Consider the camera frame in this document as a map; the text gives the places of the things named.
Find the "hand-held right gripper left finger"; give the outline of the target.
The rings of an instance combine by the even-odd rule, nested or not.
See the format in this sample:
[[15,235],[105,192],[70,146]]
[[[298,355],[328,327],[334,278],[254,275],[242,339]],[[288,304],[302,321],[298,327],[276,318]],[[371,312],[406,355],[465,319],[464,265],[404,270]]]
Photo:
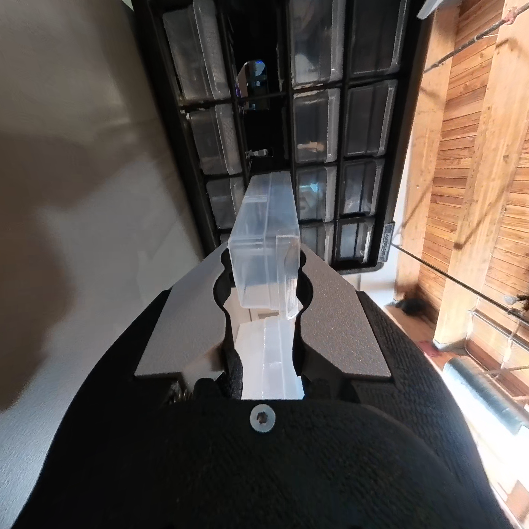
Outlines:
[[232,293],[228,245],[222,244],[177,281],[134,375],[177,380],[194,390],[212,379],[221,391],[240,390],[240,356],[224,305]]

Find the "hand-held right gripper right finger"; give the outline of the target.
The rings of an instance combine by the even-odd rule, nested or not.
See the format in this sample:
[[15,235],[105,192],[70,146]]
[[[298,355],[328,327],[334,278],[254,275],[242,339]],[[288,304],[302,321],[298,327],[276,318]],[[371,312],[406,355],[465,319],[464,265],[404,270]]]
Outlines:
[[386,381],[392,375],[356,289],[308,247],[297,281],[294,367],[309,381]]

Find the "clear plastic storage bin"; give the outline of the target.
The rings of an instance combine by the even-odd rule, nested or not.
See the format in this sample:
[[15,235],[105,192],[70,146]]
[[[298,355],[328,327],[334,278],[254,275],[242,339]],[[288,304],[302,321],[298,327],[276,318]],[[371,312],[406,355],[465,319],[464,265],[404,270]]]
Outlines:
[[294,319],[280,316],[242,323],[235,350],[243,365],[243,400],[302,400],[293,361]]

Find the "clear plastic drawer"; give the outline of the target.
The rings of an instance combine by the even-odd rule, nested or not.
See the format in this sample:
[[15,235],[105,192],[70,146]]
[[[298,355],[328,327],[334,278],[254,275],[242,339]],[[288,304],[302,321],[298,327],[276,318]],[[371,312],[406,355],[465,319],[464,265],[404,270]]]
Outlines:
[[290,172],[251,177],[228,250],[241,306],[294,319],[301,234]]

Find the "silver air duct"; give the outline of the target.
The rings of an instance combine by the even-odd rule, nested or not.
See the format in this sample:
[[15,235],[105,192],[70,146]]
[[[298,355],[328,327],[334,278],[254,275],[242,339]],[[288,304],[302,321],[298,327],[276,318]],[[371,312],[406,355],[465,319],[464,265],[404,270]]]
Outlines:
[[528,412],[471,358],[457,356],[447,361],[442,378],[463,411],[472,417],[494,419],[512,435],[528,428]]

